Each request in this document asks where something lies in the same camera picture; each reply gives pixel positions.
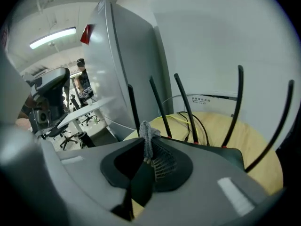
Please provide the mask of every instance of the white desk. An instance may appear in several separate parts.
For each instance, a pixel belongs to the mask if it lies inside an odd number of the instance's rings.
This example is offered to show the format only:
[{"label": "white desk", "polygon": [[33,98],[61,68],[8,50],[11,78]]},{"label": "white desk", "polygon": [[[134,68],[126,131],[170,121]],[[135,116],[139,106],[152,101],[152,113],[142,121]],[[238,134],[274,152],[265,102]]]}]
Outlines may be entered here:
[{"label": "white desk", "polygon": [[99,108],[103,105],[105,105],[106,103],[110,102],[112,100],[112,98],[106,98],[106,99],[101,99],[101,100],[98,100],[96,102],[94,102],[93,104],[91,105],[86,105],[85,107],[83,108],[80,108],[78,109],[77,111],[74,111],[70,114],[68,114],[65,119],[63,119],[63,121],[57,126],[57,128],[61,128],[67,124],[69,124],[70,122],[73,122],[73,124],[75,125],[76,129],[79,131],[79,132],[83,132],[83,130],[81,129],[77,119],[79,117],[82,117],[92,111],[95,112],[95,115],[96,116],[101,116],[101,113],[99,111]]},{"label": "white desk", "polygon": [[52,128],[53,127],[49,127],[49,128],[43,129],[43,130],[38,130],[35,133],[35,136],[37,136],[37,137],[42,136],[42,135],[46,134],[47,132],[49,132]]}]

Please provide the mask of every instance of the red tag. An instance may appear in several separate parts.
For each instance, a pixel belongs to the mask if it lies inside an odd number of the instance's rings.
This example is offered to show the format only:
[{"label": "red tag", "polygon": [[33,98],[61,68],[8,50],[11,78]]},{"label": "red tag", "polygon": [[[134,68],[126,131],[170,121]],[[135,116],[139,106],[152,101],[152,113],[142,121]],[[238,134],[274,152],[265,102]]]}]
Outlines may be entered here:
[{"label": "red tag", "polygon": [[92,33],[92,26],[90,24],[88,24],[85,29],[84,29],[84,32],[80,38],[80,41],[82,43],[85,43],[87,45],[89,45],[89,41],[90,41],[90,36],[91,36],[91,33]]}]

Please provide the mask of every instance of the ceiling panel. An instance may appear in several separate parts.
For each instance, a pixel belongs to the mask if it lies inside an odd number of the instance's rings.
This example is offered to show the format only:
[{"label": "ceiling panel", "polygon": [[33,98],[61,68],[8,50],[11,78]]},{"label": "ceiling panel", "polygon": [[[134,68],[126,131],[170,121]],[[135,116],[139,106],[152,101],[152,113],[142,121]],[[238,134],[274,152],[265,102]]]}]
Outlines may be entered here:
[{"label": "ceiling panel", "polygon": [[[82,32],[99,1],[22,0],[8,21],[8,56],[15,67],[23,71],[30,70],[30,67],[61,66],[76,61],[82,54],[78,49]],[[29,47],[34,40],[69,27],[76,27],[77,33],[54,40],[55,46]]]}]

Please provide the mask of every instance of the office chair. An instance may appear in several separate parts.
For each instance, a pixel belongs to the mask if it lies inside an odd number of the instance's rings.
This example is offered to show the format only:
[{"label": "office chair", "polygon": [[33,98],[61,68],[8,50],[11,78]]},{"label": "office chair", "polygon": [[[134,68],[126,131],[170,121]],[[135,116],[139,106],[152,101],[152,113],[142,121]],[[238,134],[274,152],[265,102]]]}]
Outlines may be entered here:
[{"label": "office chair", "polygon": [[71,138],[73,138],[75,135],[71,136],[71,137],[67,137],[65,136],[65,132],[68,132],[66,131],[66,129],[68,128],[68,125],[65,125],[63,127],[61,127],[60,129],[57,128],[57,126],[55,126],[54,128],[51,129],[50,133],[49,134],[46,134],[46,137],[52,137],[52,138],[55,138],[56,136],[60,135],[61,137],[64,137],[65,140],[60,144],[60,147],[65,150],[65,147],[67,145],[68,142],[72,141],[72,142],[75,142],[75,144],[77,144],[77,141],[76,140],[72,140]]},{"label": "office chair", "polygon": [[[70,100],[71,100],[71,103],[70,103],[70,105],[72,105],[73,104],[73,111],[76,111],[76,110],[78,110],[78,109],[80,109],[80,108],[82,108],[83,106],[79,106],[79,104],[77,103],[77,101],[75,100],[75,95],[71,95],[70,96]],[[83,121],[83,122],[81,122],[81,125],[83,125],[83,123],[86,123],[86,126],[88,125],[88,122],[90,121],[90,120],[92,120],[92,119],[97,119],[97,117],[96,117],[96,115],[93,115],[93,116],[90,116],[90,113],[88,113],[87,115],[85,115],[86,116],[86,119]]]}]

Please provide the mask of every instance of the black cable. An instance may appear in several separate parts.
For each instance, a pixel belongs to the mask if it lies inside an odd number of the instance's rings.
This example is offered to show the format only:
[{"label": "black cable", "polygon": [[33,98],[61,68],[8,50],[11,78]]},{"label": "black cable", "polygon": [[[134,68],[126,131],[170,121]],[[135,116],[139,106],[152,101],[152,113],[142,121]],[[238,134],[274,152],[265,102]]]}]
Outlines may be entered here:
[{"label": "black cable", "polygon": [[187,99],[184,87],[183,87],[182,82],[180,80],[180,77],[179,77],[179,75],[177,73],[174,74],[174,78],[175,78],[175,81],[177,82],[177,85],[179,87],[179,91],[180,91],[180,93],[182,95],[182,99],[184,101],[184,105],[186,107],[186,110],[187,110],[187,113],[188,113],[188,116],[189,116],[189,120],[190,120],[190,124],[191,124],[191,129],[192,129],[193,142],[195,144],[198,144],[197,129],[196,129],[196,125],[194,124],[194,120],[193,120],[193,117],[192,117],[191,108],[190,108],[190,105],[189,105],[189,102],[188,102],[188,99]]},{"label": "black cable", "polygon": [[[177,112],[177,114],[179,114],[180,116],[184,117],[186,119],[186,121],[188,122],[188,119],[186,118],[186,116],[183,116],[180,112]],[[185,140],[184,142],[187,142],[188,141],[188,138],[189,138],[189,135],[190,135],[190,129],[189,129],[189,124],[187,123],[187,129],[188,129],[188,134],[187,136],[185,137]]]},{"label": "black cable", "polygon": [[170,131],[170,128],[169,128],[169,125],[168,125],[168,121],[166,119],[166,116],[165,116],[165,113],[164,113],[164,110],[163,110],[163,106],[162,106],[162,103],[161,103],[161,100],[160,100],[160,97],[159,97],[159,94],[158,94],[158,91],[157,91],[157,88],[156,88],[156,85],[155,85],[155,82],[154,82],[154,79],[153,79],[152,76],[150,77],[150,86],[152,88],[152,91],[154,92],[156,102],[157,102],[159,110],[161,112],[161,116],[162,116],[164,126],[165,126],[165,129],[166,129],[166,133],[167,133],[168,137],[173,138],[172,135],[171,135],[171,131]]},{"label": "black cable", "polygon": [[127,85],[127,89],[128,89],[128,94],[130,97],[130,102],[131,102],[131,106],[132,106],[132,112],[133,112],[133,117],[134,117],[137,134],[140,137],[140,135],[139,135],[140,122],[139,122],[139,117],[138,117],[138,112],[137,112],[137,107],[136,107],[136,102],[135,102],[134,89],[130,84]]},{"label": "black cable", "polygon": [[205,133],[205,136],[206,136],[207,145],[210,146],[210,143],[209,143],[209,139],[208,139],[208,135],[207,135],[207,131],[206,131],[206,129],[205,129],[205,126],[203,125],[203,123],[201,122],[201,120],[200,120],[198,117],[196,117],[194,114],[192,114],[192,116],[193,116],[194,118],[196,118],[196,119],[198,120],[198,122],[201,124],[201,126],[203,127],[203,130],[204,130],[204,133]]},{"label": "black cable", "polygon": [[243,98],[243,89],[244,89],[244,69],[241,65],[238,66],[238,96],[237,96],[237,101],[236,101],[236,105],[235,105],[235,111],[234,111],[234,115],[233,115],[233,119],[231,122],[231,125],[229,127],[228,133],[224,139],[224,142],[222,143],[222,147],[227,147],[227,144],[231,138],[232,132],[234,130],[237,118],[238,118],[238,114],[239,114],[239,110],[240,110],[240,106],[241,106],[241,101]]},{"label": "black cable", "polygon": [[250,166],[248,166],[245,170],[246,173],[248,173],[249,171],[251,171],[254,167],[257,166],[258,163],[260,163],[260,161],[264,158],[264,156],[269,152],[269,150],[272,148],[274,142],[276,141],[277,137],[279,136],[284,123],[286,121],[291,103],[292,103],[292,97],[293,97],[293,85],[294,85],[294,80],[290,80],[288,82],[288,91],[287,91],[287,97],[286,97],[286,102],[285,102],[285,107],[284,107],[284,111],[281,117],[281,120],[278,124],[278,127],[272,137],[272,139],[270,140],[270,142],[268,143],[267,147],[263,150],[263,152],[259,155],[259,157],[257,157],[255,159],[255,161],[253,161]]}]

